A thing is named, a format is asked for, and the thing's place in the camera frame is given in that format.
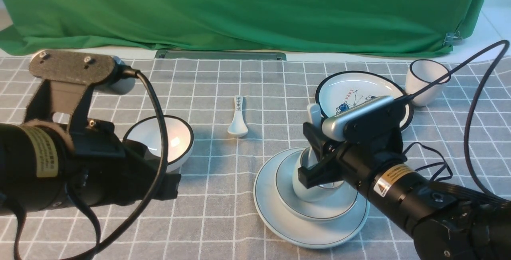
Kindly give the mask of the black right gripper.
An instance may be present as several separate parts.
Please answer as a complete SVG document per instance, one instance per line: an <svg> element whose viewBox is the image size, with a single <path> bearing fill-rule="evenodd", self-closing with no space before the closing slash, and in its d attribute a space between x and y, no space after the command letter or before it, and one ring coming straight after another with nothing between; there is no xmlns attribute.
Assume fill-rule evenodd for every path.
<svg viewBox="0 0 511 260"><path fill-rule="evenodd" d="M312 124L303 124L318 163L299 168L299 181L307 189L321 184L346 181L356 189L374 183L378 174L405 162L400 122L406 103L394 100L360 118L348 122L346 140L334 141Z"/></svg>

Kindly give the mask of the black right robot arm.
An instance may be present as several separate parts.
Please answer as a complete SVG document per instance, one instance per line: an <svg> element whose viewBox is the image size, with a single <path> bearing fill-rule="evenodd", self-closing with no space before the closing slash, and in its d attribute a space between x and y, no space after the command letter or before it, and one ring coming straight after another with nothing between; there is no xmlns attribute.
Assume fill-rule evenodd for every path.
<svg viewBox="0 0 511 260"><path fill-rule="evenodd" d="M318 158L299 168L310 189L345 181L414 241L422 260L509 260L510 202L430 181L406 165L399 124L406 98L364 103L340 134L303 124Z"/></svg>

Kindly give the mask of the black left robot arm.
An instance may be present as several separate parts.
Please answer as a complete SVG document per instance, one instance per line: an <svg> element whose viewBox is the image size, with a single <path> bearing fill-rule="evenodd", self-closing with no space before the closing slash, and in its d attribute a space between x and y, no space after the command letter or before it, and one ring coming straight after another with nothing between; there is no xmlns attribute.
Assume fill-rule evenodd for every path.
<svg viewBox="0 0 511 260"><path fill-rule="evenodd" d="M69 208L69 183L89 207L129 206L154 182L160 158L142 143L121 142L111 122L89 119L70 144L66 125L1 124L1 196L26 212Z"/></svg>

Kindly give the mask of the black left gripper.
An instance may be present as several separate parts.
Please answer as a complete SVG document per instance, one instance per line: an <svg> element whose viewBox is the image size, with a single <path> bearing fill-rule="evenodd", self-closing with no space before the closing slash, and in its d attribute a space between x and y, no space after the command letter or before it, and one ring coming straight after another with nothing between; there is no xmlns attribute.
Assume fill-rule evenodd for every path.
<svg viewBox="0 0 511 260"><path fill-rule="evenodd" d="M147 147L136 141L122 142L125 157L99 159L86 164L81 178L75 181L72 191L78 200L90 207L118 205L129 206L142 200L154 181L159 163L143 157ZM157 187L154 200L173 200L178 196L178 173L165 171Z"/></svg>

